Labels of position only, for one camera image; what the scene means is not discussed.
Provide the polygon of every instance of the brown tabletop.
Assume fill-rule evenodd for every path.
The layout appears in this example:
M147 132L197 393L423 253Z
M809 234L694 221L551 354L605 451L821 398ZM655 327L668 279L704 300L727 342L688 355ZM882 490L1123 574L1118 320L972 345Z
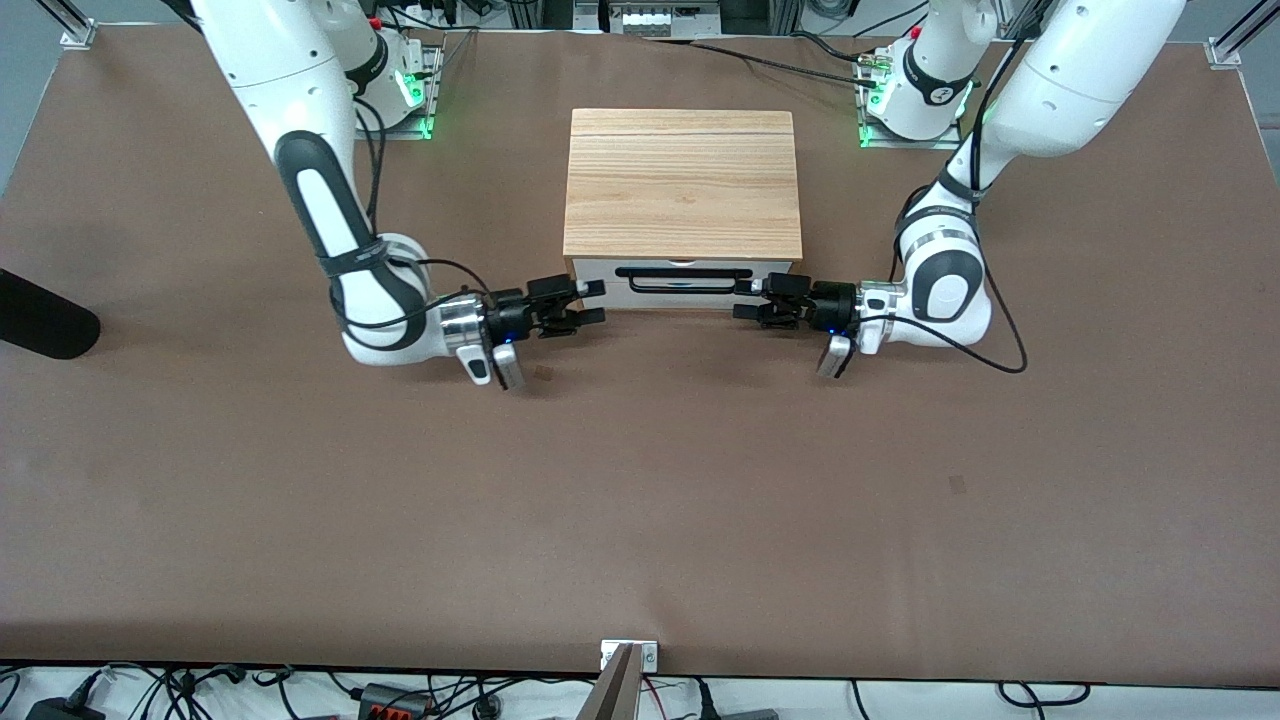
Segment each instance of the brown tabletop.
M447 85L380 224L493 286L563 269L573 108L792 111L826 279L883 277L945 160L859 149L845 87L644 40L484 35ZM1276 684L1277 201L1238 76L1170 46L982 208L1025 375L895 345L823 382L817 333L617 313L504 395L355 364L202 42L105 27L0 209L0 265L106 328L0 348L0 656L590 670L631 637L668 673ZM1015 356L998 320L980 348Z

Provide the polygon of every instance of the wooden lid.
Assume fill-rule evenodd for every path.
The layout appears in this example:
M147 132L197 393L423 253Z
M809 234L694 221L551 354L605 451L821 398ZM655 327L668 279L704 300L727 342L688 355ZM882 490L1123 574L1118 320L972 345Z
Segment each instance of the wooden lid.
M791 113L573 110L564 255L799 260Z

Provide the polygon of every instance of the drawer handle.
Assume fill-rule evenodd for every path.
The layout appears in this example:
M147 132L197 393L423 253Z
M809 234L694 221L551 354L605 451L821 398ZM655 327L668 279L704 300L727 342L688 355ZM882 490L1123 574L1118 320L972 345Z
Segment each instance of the drawer handle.
M637 279L744 281L751 277L751 270L744 268L618 268L613 273L620 278L627 278L631 292L646 295L733 295L733 284L668 287L640 284Z

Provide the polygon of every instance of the wooden box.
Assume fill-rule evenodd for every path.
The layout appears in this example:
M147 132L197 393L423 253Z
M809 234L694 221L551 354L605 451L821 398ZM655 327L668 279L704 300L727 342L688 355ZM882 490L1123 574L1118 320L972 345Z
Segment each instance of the wooden box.
M732 307L801 259L791 113L573 110L564 258L588 307Z

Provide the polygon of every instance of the black cylinder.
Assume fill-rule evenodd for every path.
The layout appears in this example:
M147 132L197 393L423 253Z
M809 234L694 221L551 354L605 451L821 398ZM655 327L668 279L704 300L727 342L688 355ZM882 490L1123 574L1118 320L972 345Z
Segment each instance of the black cylinder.
M58 360L88 352L97 315L8 270L0 270L0 340Z

